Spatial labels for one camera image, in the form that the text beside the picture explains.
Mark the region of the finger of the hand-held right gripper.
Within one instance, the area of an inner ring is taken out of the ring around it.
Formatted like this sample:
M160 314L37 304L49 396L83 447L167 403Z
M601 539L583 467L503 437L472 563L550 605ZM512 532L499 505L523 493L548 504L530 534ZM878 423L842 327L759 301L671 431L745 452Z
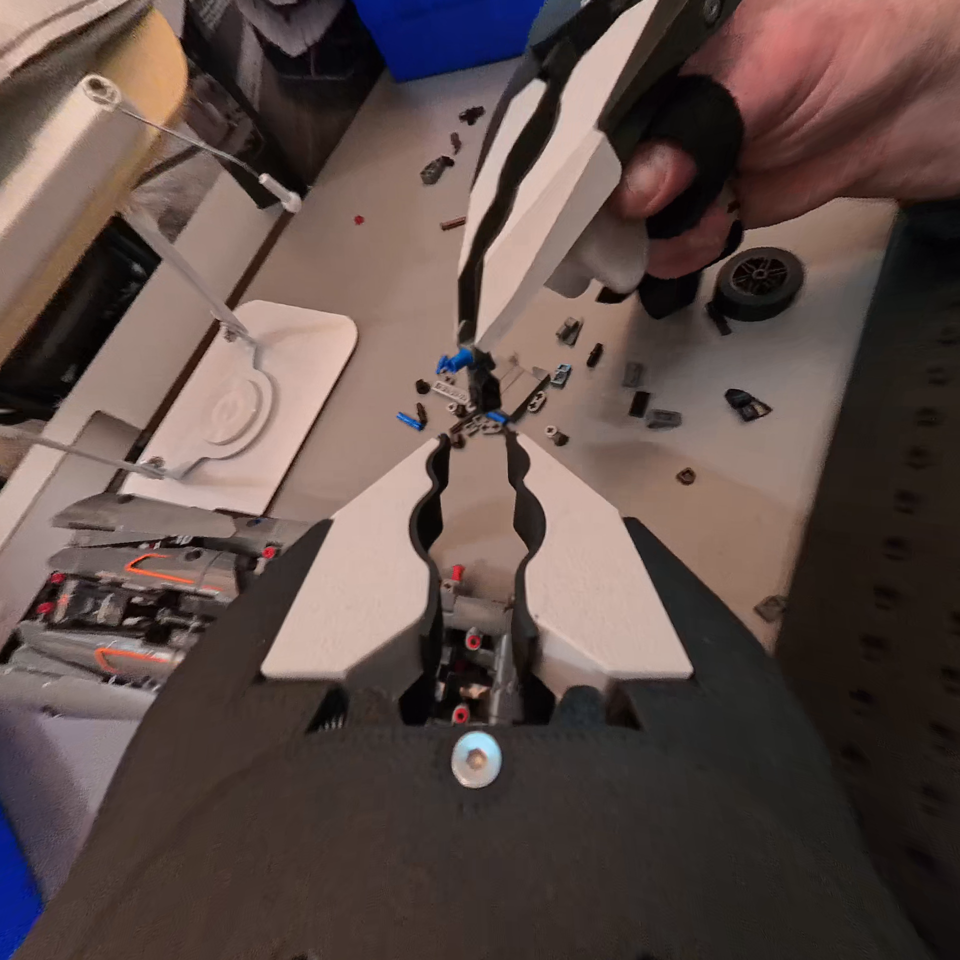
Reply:
M487 128L469 191L457 278L456 337L475 340L484 259L512 211L517 191L551 134L560 84L541 77L505 91Z
M507 221L484 259L479 334L491 352L594 220L618 184L622 164L599 126L660 2L637 2L607 26L599 2L546 55L534 77L559 83L555 124L518 187Z

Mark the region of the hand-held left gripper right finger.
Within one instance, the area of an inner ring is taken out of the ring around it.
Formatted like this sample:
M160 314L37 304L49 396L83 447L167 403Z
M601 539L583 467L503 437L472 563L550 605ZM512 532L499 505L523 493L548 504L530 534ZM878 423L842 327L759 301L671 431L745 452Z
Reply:
M526 555L512 639L522 670L554 696L631 681L684 681L690 657L627 518L522 434L506 437L513 528Z

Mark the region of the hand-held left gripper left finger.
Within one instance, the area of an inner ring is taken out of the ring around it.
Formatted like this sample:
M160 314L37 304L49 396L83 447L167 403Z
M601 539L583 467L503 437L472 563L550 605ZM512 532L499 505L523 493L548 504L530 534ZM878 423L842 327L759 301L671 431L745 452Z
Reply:
M271 681L411 687L440 615L450 437L429 438L331 517L261 664Z

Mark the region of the lego car model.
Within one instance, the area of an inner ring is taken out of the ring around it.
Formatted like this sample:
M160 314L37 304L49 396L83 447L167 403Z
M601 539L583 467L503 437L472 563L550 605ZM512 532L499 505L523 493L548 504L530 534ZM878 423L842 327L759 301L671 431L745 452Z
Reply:
M236 628L214 673L250 648L254 684L319 684L334 696L318 726L342 723L363 688L399 702L411 725L537 721L549 696L530 681L510 640L511 602L476 599L464 573L438 570L439 616L411 686L342 686L261 674L330 519L316 524L232 517L98 494L54 518L71 538L28 610L2 643L2 707L51 716L139 720L187 655L222 622Z

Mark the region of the black lego connector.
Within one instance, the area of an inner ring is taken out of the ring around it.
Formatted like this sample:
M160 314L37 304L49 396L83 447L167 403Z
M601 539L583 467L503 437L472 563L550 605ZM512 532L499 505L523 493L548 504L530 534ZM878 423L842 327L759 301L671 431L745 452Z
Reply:
M477 348L471 352L471 360L467 365L468 389L471 402L481 414L501 408L501 389L496 366L491 354Z

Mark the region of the lego set box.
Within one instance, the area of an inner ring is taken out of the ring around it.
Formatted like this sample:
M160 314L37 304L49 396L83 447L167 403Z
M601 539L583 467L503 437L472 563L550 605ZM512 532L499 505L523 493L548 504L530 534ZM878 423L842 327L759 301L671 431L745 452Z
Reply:
M306 196L384 69L347 1L189 1L181 45L185 125L258 209L262 174Z

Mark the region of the black lego tyre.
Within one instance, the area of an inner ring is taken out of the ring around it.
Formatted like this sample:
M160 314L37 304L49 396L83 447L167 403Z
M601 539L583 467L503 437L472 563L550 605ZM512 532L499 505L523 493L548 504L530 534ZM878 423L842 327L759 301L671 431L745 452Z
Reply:
M807 270L794 253L775 246L743 250L718 272L708 307L738 323L772 320L794 305Z

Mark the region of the lego instruction booklet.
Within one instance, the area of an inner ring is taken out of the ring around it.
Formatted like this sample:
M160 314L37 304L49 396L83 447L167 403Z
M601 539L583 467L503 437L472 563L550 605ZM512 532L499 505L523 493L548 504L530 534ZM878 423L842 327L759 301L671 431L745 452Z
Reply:
M141 1L2 1L2 81L78 31L115 15L136 17L149 5Z

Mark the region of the person's right hand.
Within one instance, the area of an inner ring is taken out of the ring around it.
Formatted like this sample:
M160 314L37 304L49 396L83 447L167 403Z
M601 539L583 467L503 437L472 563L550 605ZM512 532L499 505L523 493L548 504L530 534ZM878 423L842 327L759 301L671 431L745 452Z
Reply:
M736 219L750 231L836 199L958 198L957 1L744 1L681 73L727 90L744 137L733 199L651 241L654 277L711 264Z

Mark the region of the white book stand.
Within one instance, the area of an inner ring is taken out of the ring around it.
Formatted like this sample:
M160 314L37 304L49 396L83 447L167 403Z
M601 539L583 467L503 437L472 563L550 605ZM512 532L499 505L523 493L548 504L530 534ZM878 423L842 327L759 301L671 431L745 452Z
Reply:
M68 218L79 221L99 188L97 167L132 150L148 120L116 83L83 77L45 121L2 183L2 308L28 306L37 269L53 267ZM186 256L130 201L125 222L173 269L218 322L220 332L162 414L139 462L44 434L36 448L102 465L136 494L188 507L261 513L282 485L358 341L344 315L255 300L226 305Z

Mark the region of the black perforated board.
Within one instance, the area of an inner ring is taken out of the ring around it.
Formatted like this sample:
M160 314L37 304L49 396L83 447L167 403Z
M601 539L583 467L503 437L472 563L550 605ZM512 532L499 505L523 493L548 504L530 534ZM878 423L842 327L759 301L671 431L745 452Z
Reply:
M871 858L959 949L959 206L896 218L775 645Z

